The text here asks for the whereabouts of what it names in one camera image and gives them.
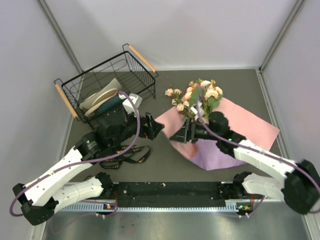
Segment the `black ribbon gold lettering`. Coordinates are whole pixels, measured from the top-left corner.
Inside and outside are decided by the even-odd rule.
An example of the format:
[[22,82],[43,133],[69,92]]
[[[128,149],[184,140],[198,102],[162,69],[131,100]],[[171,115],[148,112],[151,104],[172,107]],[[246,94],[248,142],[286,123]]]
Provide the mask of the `black ribbon gold lettering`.
[[149,145],[133,146],[126,153],[99,162],[99,166],[105,170],[118,170],[123,163],[128,164],[142,164],[151,154],[151,147]]

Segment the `pink flower bouquet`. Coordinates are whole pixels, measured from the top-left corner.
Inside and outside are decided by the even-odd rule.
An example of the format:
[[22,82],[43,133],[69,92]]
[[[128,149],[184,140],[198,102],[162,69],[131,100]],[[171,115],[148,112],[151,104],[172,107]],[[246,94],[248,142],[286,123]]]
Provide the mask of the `pink flower bouquet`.
[[193,113],[191,107],[202,107],[203,115],[201,116],[204,123],[209,123],[209,115],[220,105],[220,101],[224,97],[223,90],[212,80],[191,81],[185,91],[185,94],[178,88],[168,88],[164,95],[171,97],[171,104],[177,112],[192,120]]

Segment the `pink wrapping paper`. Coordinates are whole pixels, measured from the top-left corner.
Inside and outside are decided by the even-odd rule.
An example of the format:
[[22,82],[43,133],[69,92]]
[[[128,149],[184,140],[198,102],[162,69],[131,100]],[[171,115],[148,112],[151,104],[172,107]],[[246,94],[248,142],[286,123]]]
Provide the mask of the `pink wrapping paper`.
[[[280,132],[277,127],[227,98],[222,98],[216,111],[224,114],[233,131],[245,136],[252,143],[265,150],[271,149]],[[164,124],[163,132],[167,138],[173,136],[183,125],[183,116],[178,113],[175,107],[170,108],[155,120],[158,123]],[[171,141],[170,144],[188,160],[199,157],[200,154],[208,150],[213,150],[214,153],[218,152],[216,144],[209,140],[199,140],[197,143],[185,144]]]

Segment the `purple wrapping paper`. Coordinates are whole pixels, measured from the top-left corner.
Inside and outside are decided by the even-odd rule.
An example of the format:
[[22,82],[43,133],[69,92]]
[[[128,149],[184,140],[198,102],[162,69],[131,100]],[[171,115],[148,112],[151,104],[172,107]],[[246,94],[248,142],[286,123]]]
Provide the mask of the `purple wrapping paper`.
[[214,140],[199,139],[194,145],[196,153],[190,158],[190,161],[206,171],[228,169],[246,164],[244,161],[221,152]]

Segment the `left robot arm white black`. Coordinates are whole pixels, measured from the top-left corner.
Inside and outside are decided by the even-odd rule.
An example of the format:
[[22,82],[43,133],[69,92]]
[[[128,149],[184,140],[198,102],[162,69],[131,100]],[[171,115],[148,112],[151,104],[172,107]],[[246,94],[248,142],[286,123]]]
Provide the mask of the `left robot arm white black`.
[[13,187],[13,193],[21,204],[22,216],[31,225],[37,226],[74,203],[109,198],[114,193],[114,184],[105,172],[99,172],[80,183],[68,185],[68,182],[98,160],[118,161],[122,154],[133,147],[121,145],[132,136],[153,140],[164,127],[150,113],[136,116],[134,113],[115,112],[103,117],[96,130],[85,134],[38,179]]

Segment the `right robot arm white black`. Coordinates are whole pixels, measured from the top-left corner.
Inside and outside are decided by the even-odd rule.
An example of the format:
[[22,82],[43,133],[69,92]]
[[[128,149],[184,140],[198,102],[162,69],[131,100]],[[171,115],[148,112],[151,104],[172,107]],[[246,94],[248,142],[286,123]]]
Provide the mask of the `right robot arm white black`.
[[320,200],[320,176],[312,162],[300,162],[273,154],[251,142],[245,136],[231,130],[222,112],[209,115],[209,123],[187,118],[170,140],[179,143],[195,143],[198,140],[214,140],[224,154],[246,162],[268,176],[251,172],[238,174],[233,180],[233,192],[239,198],[258,194],[282,201],[296,213],[315,214],[314,206]]

